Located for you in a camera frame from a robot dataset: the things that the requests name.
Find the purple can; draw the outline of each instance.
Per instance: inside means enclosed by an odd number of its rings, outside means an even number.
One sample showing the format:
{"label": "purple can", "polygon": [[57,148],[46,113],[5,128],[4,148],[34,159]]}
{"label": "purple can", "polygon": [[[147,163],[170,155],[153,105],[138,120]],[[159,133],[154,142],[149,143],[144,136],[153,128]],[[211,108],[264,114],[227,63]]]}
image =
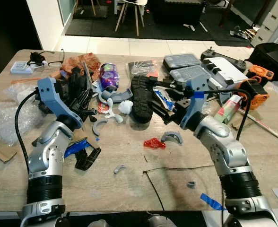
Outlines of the purple can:
{"label": "purple can", "polygon": [[116,65],[105,63],[100,67],[99,79],[102,87],[107,91],[116,91],[119,87],[120,76]]}

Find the black rubber part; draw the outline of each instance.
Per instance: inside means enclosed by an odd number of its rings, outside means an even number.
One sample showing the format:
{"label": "black rubber part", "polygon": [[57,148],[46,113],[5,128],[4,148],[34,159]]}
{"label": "black rubber part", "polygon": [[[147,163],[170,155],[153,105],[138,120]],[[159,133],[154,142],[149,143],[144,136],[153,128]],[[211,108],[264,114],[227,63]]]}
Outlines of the black rubber part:
{"label": "black rubber part", "polygon": [[62,197],[62,176],[42,176],[29,180],[27,204],[32,202],[60,199]]}
{"label": "black rubber part", "polygon": [[191,116],[191,118],[188,120],[186,127],[191,130],[195,131],[198,127],[199,123],[205,118],[207,114],[202,114],[201,112],[196,112]]}
{"label": "black rubber part", "polygon": [[259,182],[253,172],[231,174],[220,177],[227,199],[261,196]]}
{"label": "black rubber part", "polygon": [[77,127],[76,121],[67,115],[59,115],[56,121],[64,123],[71,131],[74,131]]}
{"label": "black rubber part", "polygon": [[139,123],[148,123],[153,116],[153,108],[149,103],[153,99],[152,87],[147,86],[148,77],[134,76],[130,89],[133,93],[132,114]]}

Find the black shoe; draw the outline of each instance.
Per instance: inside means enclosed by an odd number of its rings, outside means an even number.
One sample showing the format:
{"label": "black shoe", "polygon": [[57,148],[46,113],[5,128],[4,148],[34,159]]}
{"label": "black shoe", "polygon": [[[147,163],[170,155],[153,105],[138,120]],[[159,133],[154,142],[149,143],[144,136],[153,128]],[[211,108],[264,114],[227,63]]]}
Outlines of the black shoe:
{"label": "black shoe", "polygon": [[153,99],[152,87],[148,87],[146,81],[148,77],[134,76],[130,89],[133,93],[133,107],[132,114],[136,121],[140,123],[147,123],[152,119],[153,108],[149,104]]}

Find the game controller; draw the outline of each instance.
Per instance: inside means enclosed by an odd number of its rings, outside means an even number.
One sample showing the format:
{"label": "game controller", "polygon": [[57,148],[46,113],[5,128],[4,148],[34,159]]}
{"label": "game controller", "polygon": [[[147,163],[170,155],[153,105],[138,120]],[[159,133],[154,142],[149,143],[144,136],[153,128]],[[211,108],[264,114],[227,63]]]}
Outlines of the game controller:
{"label": "game controller", "polygon": [[201,54],[201,61],[204,60],[205,58],[215,58],[215,57],[225,58],[230,63],[232,63],[233,66],[235,66],[237,69],[239,69],[240,72],[244,72],[246,70],[246,63],[244,61],[227,57],[225,55],[215,52],[212,49],[208,49]]}

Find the wooden table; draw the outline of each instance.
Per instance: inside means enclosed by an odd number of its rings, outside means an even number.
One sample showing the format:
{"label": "wooden table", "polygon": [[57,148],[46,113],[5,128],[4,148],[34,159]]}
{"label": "wooden table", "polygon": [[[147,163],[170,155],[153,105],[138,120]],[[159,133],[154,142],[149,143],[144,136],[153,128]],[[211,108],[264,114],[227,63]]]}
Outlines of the wooden table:
{"label": "wooden table", "polygon": [[[58,61],[59,52],[44,53],[47,61]],[[66,53],[66,57],[79,53]],[[56,70],[45,68],[33,75],[12,75],[9,70],[14,61],[27,61],[29,50],[19,51],[0,74],[0,101],[9,100],[2,90],[9,87],[12,79],[28,77],[47,77]],[[97,55],[102,63],[112,62],[117,65],[121,76],[119,91],[130,86],[126,63],[155,59],[159,67],[162,58]],[[263,121],[272,129],[278,131],[278,95],[271,86],[267,87],[270,98],[258,109]],[[123,123],[114,119],[101,126],[99,145],[102,149],[96,162],[87,170],[74,168],[74,155],[64,161],[63,198],[66,211],[123,211],[123,210],[161,210],[156,194],[142,171],[156,167],[197,167],[212,165],[208,151],[189,130],[183,131],[175,123],[164,125],[156,114],[148,124],[137,124],[128,115],[123,115]],[[23,135],[28,152],[31,152],[30,142],[36,139],[55,117],[48,115],[42,125]],[[166,149],[152,150],[143,148],[143,141],[152,137],[161,138],[166,131],[180,132],[184,143],[168,141]],[[257,125],[245,129],[240,141],[245,146],[254,174],[260,183],[260,188],[273,208],[278,208],[278,198],[272,192],[278,188],[278,139]],[[117,165],[127,166],[117,175],[113,170]],[[166,210],[211,210],[200,199],[202,193],[217,201],[221,201],[221,186],[214,167],[187,171],[155,170],[149,173]],[[197,186],[190,189],[188,181],[195,181]],[[26,203],[27,173],[22,152],[18,152],[12,160],[4,164],[0,161],[0,211],[19,211]]]}

